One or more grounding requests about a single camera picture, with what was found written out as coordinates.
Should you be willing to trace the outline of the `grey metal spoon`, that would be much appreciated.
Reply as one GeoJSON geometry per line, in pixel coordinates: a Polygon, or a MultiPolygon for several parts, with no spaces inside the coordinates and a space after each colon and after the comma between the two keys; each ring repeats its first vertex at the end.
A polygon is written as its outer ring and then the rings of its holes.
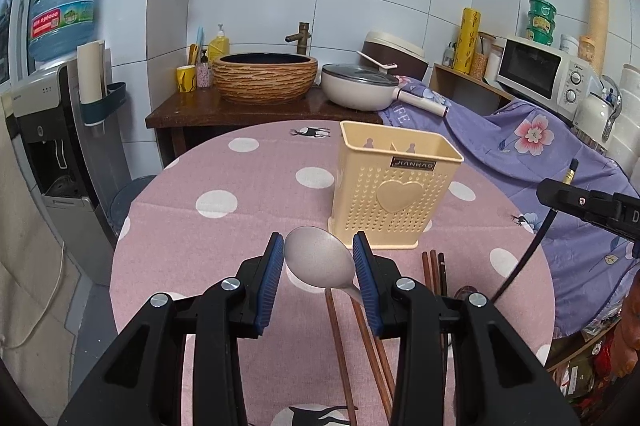
{"type": "Polygon", "coordinates": [[[284,260],[302,282],[324,290],[342,290],[362,306],[352,255],[328,231],[311,226],[292,230],[284,241],[284,260]]]}

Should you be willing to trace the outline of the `black chopstick gold band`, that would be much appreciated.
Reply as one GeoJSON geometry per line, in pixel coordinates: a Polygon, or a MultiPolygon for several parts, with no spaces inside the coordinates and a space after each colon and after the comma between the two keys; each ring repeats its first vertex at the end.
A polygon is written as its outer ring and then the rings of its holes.
{"type": "Polygon", "coordinates": [[[564,184],[568,184],[570,186],[573,183],[578,166],[579,166],[579,160],[576,157],[574,157],[570,161],[570,166],[568,166],[567,172],[563,178],[564,184]]]}

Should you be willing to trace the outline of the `cream plastic utensil holder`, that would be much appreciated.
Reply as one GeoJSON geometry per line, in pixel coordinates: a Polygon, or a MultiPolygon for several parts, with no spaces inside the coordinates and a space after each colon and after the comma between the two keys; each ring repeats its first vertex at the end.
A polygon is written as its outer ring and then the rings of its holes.
{"type": "Polygon", "coordinates": [[[359,231],[374,250],[413,250],[463,155],[441,134],[340,123],[328,230],[346,246],[359,231]]]}

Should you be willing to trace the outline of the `white kettle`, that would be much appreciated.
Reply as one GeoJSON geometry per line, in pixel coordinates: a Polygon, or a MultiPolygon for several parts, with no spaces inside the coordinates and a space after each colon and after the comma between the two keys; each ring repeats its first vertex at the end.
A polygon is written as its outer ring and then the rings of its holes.
{"type": "Polygon", "coordinates": [[[590,90],[575,113],[574,134],[590,148],[608,149],[613,128],[623,109],[623,98],[611,77],[602,75],[600,89],[590,90]]]}

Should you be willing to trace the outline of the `white microwave oven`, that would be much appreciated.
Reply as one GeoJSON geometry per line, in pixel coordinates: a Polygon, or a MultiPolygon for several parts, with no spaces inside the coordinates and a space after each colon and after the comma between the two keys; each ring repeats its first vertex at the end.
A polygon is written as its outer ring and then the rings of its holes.
{"type": "Polygon", "coordinates": [[[591,65],[577,56],[521,37],[508,37],[497,82],[571,122],[598,83],[591,65]]]}

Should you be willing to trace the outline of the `dark wooden counter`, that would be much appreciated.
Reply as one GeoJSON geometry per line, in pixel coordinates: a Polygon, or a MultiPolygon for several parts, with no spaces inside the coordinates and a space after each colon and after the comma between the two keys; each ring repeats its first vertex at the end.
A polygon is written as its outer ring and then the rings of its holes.
{"type": "Polygon", "coordinates": [[[145,117],[145,126],[155,131],[160,157],[168,164],[200,143],[235,129],[284,120],[359,120],[379,124],[375,113],[342,108],[328,100],[318,87],[303,97],[283,104],[236,104],[224,100],[215,88],[190,94],[173,94],[145,117]]]}

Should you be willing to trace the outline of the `cream frying pan with lid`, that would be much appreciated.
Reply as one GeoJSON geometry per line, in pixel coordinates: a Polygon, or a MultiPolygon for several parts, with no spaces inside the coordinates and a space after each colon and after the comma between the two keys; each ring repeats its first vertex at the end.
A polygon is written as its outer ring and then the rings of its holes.
{"type": "Polygon", "coordinates": [[[394,75],[360,65],[323,65],[320,86],[334,104],[360,112],[381,112],[395,101],[440,117],[448,111],[446,105],[403,90],[394,75]]]}

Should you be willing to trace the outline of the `woven basin sink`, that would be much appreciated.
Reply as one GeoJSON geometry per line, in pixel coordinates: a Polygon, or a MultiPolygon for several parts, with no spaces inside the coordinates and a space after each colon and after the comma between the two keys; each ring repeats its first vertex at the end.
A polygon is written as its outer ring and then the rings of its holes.
{"type": "Polygon", "coordinates": [[[316,80],[318,61],[289,53],[228,54],[212,62],[221,97],[236,104],[283,104],[302,98],[316,80]]]}

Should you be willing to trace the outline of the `stack of paper cups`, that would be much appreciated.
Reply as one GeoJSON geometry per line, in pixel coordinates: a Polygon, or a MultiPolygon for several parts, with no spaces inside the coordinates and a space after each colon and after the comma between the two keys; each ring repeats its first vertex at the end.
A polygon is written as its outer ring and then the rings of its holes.
{"type": "Polygon", "coordinates": [[[588,37],[592,41],[592,67],[601,74],[603,70],[606,40],[608,39],[608,8],[610,0],[589,0],[588,37]]]}

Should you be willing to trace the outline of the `yellow cup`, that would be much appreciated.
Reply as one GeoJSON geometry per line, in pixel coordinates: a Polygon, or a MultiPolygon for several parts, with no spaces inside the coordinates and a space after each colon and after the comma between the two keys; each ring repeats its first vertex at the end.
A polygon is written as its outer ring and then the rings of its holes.
{"type": "Polygon", "coordinates": [[[183,65],[176,68],[176,82],[180,94],[188,94],[198,88],[196,80],[196,66],[183,65]]]}

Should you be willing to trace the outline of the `brown white rice cooker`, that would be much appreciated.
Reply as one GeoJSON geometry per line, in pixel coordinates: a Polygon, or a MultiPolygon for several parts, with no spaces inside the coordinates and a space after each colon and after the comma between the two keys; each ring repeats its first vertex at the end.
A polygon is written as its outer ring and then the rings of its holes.
{"type": "Polygon", "coordinates": [[[366,55],[360,58],[363,65],[374,68],[378,68],[378,64],[385,65],[390,74],[423,80],[428,70],[423,48],[378,30],[370,30],[364,38],[361,53],[366,55]]]}

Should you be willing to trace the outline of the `water dispenser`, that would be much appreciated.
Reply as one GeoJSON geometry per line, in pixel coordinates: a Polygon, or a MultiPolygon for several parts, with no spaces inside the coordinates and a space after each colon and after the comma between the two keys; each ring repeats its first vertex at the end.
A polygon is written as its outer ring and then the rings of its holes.
{"type": "Polygon", "coordinates": [[[131,181],[118,117],[84,123],[75,59],[31,74],[12,105],[44,212],[91,281],[110,284],[118,232],[108,210],[131,181]]]}

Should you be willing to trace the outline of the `yellow roll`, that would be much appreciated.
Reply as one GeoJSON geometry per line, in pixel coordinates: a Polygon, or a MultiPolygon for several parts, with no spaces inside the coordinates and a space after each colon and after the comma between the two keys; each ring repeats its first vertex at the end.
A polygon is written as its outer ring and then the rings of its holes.
{"type": "Polygon", "coordinates": [[[479,11],[472,8],[463,9],[454,64],[452,64],[452,68],[457,72],[469,74],[471,71],[481,18],[479,11]]]}

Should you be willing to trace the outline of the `yellow soap bottle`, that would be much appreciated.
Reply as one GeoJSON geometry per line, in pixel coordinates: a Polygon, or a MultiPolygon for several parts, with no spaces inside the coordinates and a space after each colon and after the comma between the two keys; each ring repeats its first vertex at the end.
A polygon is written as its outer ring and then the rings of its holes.
{"type": "Polygon", "coordinates": [[[217,35],[209,42],[207,47],[208,62],[213,63],[222,56],[228,56],[230,53],[230,40],[224,32],[224,26],[218,25],[217,35]]]}

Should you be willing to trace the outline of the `bronze faucet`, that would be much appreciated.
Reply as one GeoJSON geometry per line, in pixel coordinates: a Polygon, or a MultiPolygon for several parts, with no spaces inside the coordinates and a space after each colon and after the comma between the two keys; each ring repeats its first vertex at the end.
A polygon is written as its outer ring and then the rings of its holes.
{"type": "Polygon", "coordinates": [[[310,24],[308,22],[300,22],[298,24],[298,32],[296,34],[288,35],[284,40],[288,44],[292,42],[296,43],[296,53],[301,56],[306,56],[310,39],[310,24]]]}

